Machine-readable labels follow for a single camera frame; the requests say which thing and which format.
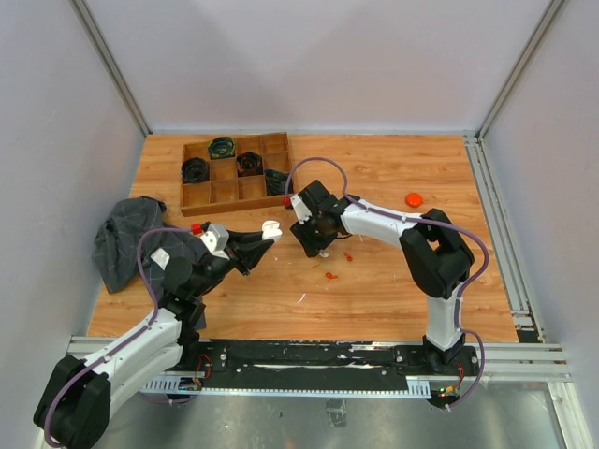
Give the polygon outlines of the white earbud charging case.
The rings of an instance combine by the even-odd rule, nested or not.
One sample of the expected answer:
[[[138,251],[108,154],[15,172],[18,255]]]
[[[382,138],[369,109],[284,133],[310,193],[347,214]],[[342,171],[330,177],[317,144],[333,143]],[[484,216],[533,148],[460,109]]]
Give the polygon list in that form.
[[[283,231],[280,228],[280,223],[274,220],[265,221],[262,224],[262,239],[277,241],[283,235]]]

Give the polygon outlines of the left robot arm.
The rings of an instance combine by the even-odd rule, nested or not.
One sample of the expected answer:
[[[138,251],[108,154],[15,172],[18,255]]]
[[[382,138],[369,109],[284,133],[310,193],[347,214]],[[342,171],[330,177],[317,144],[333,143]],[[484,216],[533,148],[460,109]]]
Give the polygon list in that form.
[[[152,254],[164,274],[163,295],[151,296],[152,311],[96,352],[65,355],[55,365],[33,417],[50,448],[93,447],[111,417],[151,379],[174,366],[193,368],[200,359],[202,298],[230,271],[248,275],[282,236],[272,220],[257,232],[211,223],[188,231],[201,248],[198,261],[161,249]]]

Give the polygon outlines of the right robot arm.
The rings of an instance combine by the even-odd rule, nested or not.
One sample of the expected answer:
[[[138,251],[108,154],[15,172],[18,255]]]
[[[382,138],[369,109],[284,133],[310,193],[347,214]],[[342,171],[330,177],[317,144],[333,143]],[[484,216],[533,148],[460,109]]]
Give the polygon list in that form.
[[[436,374],[456,366],[465,343],[460,289],[475,259],[441,210],[424,215],[388,210],[358,196],[338,198],[320,181],[311,182],[295,195],[284,195],[284,206],[296,214],[291,232],[309,257],[350,236],[400,249],[416,287],[427,299],[424,364]]]

